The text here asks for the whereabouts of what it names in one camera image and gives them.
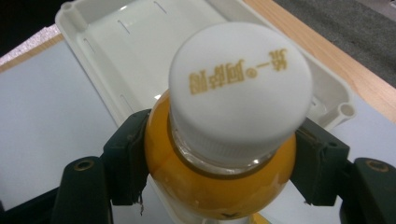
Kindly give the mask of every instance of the white plastic tray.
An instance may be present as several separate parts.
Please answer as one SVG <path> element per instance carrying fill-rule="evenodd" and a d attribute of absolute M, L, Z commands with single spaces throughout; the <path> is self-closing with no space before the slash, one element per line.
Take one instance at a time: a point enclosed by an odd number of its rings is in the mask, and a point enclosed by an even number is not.
<path fill-rule="evenodd" d="M 242 0 L 77 0 L 64 3 L 56 16 L 65 40 L 119 125 L 132 113 L 152 108 L 168 88 L 169 65 L 186 38 L 226 21 L 276 30 Z M 355 109 L 348 85 L 298 48 L 314 76 L 308 117 L 327 130 L 351 119 Z"/>

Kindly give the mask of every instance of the orange liquid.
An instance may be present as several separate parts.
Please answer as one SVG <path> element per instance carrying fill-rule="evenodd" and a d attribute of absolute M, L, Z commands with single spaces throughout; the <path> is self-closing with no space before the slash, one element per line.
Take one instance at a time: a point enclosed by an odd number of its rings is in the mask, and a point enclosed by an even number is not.
<path fill-rule="evenodd" d="M 289 180 L 295 160 L 294 135 L 259 170 L 221 178 L 191 169 L 176 154 L 168 131 L 168 115 L 166 92 L 148 119 L 145 136 L 148 168 L 163 193 L 193 213 L 220 220 L 249 216 L 270 203 Z"/>

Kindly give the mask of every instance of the bottle neck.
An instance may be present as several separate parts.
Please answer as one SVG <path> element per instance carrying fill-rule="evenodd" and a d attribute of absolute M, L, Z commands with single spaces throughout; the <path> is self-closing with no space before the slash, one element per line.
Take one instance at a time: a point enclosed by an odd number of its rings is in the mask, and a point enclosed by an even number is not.
<path fill-rule="evenodd" d="M 243 175 L 245 173 L 252 172 L 264 166 L 276 153 L 275 150 L 274 153 L 270 155 L 265 155 L 264 157 L 239 166 L 218 163 L 210 160 L 209 158 L 202 157 L 193 148 L 189 147 L 189 144 L 183 140 L 180 132 L 176 128 L 172 113 L 169 113 L 169 120 L 172 138 L 175 142 L 178 154 L 195 168 L 213 175 Z"/>

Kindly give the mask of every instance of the gray carpet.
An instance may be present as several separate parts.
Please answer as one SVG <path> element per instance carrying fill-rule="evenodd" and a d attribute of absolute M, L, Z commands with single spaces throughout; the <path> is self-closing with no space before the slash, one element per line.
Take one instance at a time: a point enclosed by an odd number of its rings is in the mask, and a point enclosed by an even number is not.
<path fill-rule="evenodd" d="M 396 88 L 396 22 L 354 0 L 275 0 Z"/>

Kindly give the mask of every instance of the plastic container lid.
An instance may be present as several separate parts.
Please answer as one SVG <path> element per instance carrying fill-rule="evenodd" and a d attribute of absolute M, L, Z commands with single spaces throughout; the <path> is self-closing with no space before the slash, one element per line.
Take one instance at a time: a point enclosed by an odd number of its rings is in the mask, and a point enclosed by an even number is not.
<path fill-rule="evenodd" d="M 313 81 L 303 55 L 263 26 L 228 22 L 188 39 L 170 69 L 173 128 L 197 157 L 240 167 L 302 124 Z"/>

